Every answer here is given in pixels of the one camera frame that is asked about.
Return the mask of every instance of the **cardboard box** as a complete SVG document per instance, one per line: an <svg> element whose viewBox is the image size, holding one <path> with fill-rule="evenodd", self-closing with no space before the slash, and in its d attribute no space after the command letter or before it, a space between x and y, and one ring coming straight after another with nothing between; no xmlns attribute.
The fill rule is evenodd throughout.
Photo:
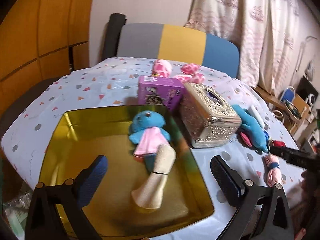
<svg viewBox="0 0 320 240"><path fill-rule="evenodd" d="M175 109L185 91L178 79L155 76L140 76L138 87L139 105L165 105L169 110Z"/></svg>

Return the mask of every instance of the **pink yarn bundle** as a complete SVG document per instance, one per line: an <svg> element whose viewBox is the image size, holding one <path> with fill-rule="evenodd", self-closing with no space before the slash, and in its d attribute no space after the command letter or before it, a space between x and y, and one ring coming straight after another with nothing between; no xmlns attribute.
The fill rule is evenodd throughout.
<svg viewBox="0 0 320 240"><path fill-rule="evenodd" d="M268 167L267 184L273 187L274 184L281 184L281 171L279 167L279 159L277 156L269 154L264 157L264 161Z"/></svg>

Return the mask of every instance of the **yellow metal tray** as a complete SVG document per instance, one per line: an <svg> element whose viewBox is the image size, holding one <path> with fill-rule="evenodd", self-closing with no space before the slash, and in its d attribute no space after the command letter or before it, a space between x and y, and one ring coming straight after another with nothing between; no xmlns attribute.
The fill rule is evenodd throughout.
<svg viewBox="0 0 320 240"><path fill-rule="evenodd" d="M135 145L128 128L144 110L165 117L177 159L168 176L161 208L139 209L131 198L147 178L144 163L133 158ZM40 173L46 185L75 178L97 155L108 158L108 171L84 213L104 239L141 239L173 232L213 213L213 205L199 168L174 118L164 106L110 106L66 112L47 148ZM61 220L75 236L62 206Z"/></svg>

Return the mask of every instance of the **tablecloth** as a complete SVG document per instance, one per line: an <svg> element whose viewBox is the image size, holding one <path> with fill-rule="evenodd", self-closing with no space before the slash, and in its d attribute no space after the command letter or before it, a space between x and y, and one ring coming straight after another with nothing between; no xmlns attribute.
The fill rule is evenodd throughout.
<svg viewBox="0 0 320 240"><path fill-rule="evenodd" d="M50 85L19 115L3 136L1 147L10 163L31 188L38 182L46 148L60 117L69 110L137 104L138 77L151 74L154 60L114 57L92 68L73 71ZM172 76L180 73L184 63L171 63ZM228 103L239 104L243 108L256 106L262 118L269 119L268 133L272 139L284 141L288 147L297 148L282 123L274 118L266 103L250 87L210 68L201 67L199 71L206 76L204 84L213 87ZM244 147L235 135L222 147L192 149L192 153L207 185L215 208L214 214L191 226L154 239L216 239L225 228L235 209L229 206L211 174L210 160L215 155L221 155L230 168L238 171L242 178L252 179L256 184L266 186L266 170L262 159L265 154ZM282 159L280 169L282 184L287 194L301 182L302 169L286 164ZM258 210L259 208L253 215L253 220L257 218ZM254 225L253 220L248 231Z"/></svg>

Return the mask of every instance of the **curtain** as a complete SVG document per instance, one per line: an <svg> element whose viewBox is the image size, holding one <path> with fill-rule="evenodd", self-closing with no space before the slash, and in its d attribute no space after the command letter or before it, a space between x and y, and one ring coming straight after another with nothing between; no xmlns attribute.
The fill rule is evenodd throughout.
<svg viewBox="0 0 320 240"><path fill-rule="evenodd" d="M297 0L194 0L185 26L234 43L240 51L238 78L278 95L292 55L297 4Z"/></svg>

